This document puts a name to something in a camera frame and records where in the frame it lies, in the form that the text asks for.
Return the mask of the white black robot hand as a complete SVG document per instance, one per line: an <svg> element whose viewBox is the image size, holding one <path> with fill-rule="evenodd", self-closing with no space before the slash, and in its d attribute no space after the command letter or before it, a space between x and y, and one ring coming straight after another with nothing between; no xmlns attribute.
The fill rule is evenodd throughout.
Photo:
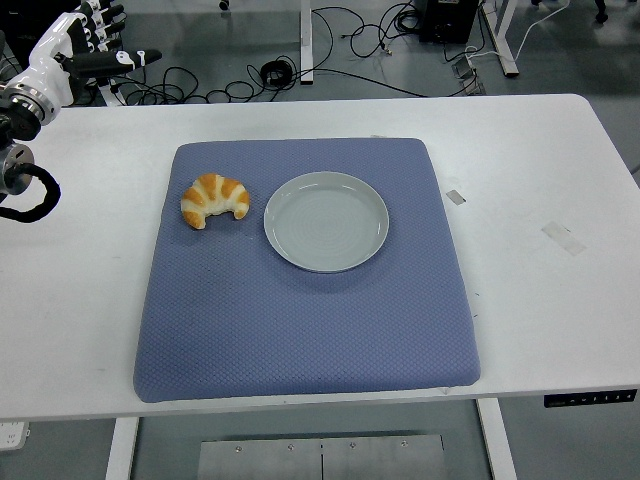
<svg viewBox="0 0 640 480"><path fill-rule="evenodd" d="M7 95L28 98L51 113L73 104L84 80L124 75L160 60L156 49L123 49L116 38L125 26L116 19L123 13L111 1L82 1L60 13L35 43L23 72L8 82Z"/></svg>

